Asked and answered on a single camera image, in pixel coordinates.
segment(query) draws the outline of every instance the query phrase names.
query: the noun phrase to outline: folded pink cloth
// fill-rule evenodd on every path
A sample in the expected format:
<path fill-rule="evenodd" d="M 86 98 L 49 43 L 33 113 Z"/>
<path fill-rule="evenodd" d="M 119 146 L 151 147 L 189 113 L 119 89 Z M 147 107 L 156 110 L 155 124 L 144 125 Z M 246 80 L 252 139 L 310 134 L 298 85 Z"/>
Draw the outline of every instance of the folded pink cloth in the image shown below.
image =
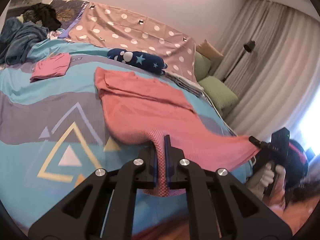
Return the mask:
<path fill-rule="evenodd" d="M 52 77 L 60 77 L 66 74 L 69 68 L 71 55 L 69 53 L 59 53 L 37 62 L 34 72 L 31 75 L 30 83 Z"/>
<path fill-rule="evenodd" d="M 183 92 L 156 78 L 97 67 L 95 85 L 106 124 L 115 138 L 127 144 L 149 140 L 154 143 L 159 184 L 153 195 L 169 195 L 164 155 L 167 134 L 172 146 L 182 149 L 186 158 L 210 171 L 232 170 L 259 151 L 248 136 L 223 137 L 209 132 Z"/>

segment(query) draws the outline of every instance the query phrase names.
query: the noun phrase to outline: white polka dot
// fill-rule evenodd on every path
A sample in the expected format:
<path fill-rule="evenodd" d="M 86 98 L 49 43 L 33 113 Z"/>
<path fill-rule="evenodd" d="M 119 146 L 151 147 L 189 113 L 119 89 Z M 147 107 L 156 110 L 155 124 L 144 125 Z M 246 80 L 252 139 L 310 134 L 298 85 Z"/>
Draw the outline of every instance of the white polka dot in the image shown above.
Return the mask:
<path fill-rule="evenodd" d="M 133 53 L 131 51 L 127 51 L 124 55 L 123 55 L 123 59 L 126 62 L 129 62 L 130 60 L 132 60 L 133 57 Z"/>

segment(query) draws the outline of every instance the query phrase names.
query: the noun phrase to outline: metal screw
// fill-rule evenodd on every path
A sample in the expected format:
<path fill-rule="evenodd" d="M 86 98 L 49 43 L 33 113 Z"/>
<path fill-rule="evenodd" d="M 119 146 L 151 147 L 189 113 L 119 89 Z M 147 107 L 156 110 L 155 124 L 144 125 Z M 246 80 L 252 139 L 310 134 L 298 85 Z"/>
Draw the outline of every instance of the metal screw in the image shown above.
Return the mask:
<path fill-rule="evenodd" d="M 220 176 L 226 176 L 228 174 L 228 171 L 226 169 L 218 169 L 218 174 Z"/>
<path fill-rule="evenodd" d="M 98 176 L 98 177 L 102 177 L 103 175 L 106 174 L 106 170 L 104 169 L 97 169 L 95 174 Z"/>
<path fill-rule="evenodd" d="M 190 164 L 190 161 L 188 159 L 181 159 L 179 161 L 179 163 L 182 165 L 182 166 L 188 166 Z"/>
<path fill-rule="evenodd" d="M 142 159 L 135 159 L 135 160 L 133 160 L 133 164 L 134 165 L 137 165 L 137 166 L 140 166 L 140 165 L 142 165 L 144 163 L 144 161 L 142 160 Z"/>

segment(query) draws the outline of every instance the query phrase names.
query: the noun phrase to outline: blue bedsheet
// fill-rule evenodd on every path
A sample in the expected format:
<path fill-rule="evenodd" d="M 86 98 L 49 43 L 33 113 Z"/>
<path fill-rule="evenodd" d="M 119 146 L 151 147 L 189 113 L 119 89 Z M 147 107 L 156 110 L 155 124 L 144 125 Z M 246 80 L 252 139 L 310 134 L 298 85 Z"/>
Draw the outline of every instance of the blue bedsheet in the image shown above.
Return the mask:
<path fill-rule="evenodd" d="M 29 83 L 33 62 L 60 52 L 72 55 L 66 75 Z M 31 49 L 30 62 L 0 70 L 0 199 L 26 228 L 96 168 L 119 169 L 146 145 L 124 145 L 110 136 L 93 74 L 99 66 L 145 78 L 154 75 L 110 60 L 107 52 L 87 43 L 46 40 Z M 183 93 L 207 129 L 232 135 L 205 100 Z M 244 182 L 251 172 L 246 163 L 233 174 Z M 185 195 L 163 198 L 138 191 L 133 234 L 185 213 Z"/>

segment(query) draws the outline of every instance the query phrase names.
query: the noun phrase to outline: floor lamp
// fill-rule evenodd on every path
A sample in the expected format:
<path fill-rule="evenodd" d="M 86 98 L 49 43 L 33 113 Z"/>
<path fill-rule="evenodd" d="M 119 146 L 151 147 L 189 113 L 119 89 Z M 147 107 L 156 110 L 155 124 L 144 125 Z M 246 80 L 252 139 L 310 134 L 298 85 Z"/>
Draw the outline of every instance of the floor lamp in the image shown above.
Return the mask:
<path fill-rule="evenodd" d="M 224 83 L 227 78 L 231 75 L 231 73 L 234 71 L 234 69 L 236 68 L 236 66 L 239 64 L 240 60 L 243 58 L 243 56 L 249 52 L 253 52 L 254 48 L 256 47 L 256 42 L 255 41 L 249 41 L 248 43 L 243 45 L 244 47 L 244 51 L 241 53 L 241 56 L 239 57 L 238 61 L 236 62 L 236 64 L 231 68 L 230 71 L 228 71 L 227 76 L 225 76 L 225 78 L 222 80 L 222 82 Z"/>

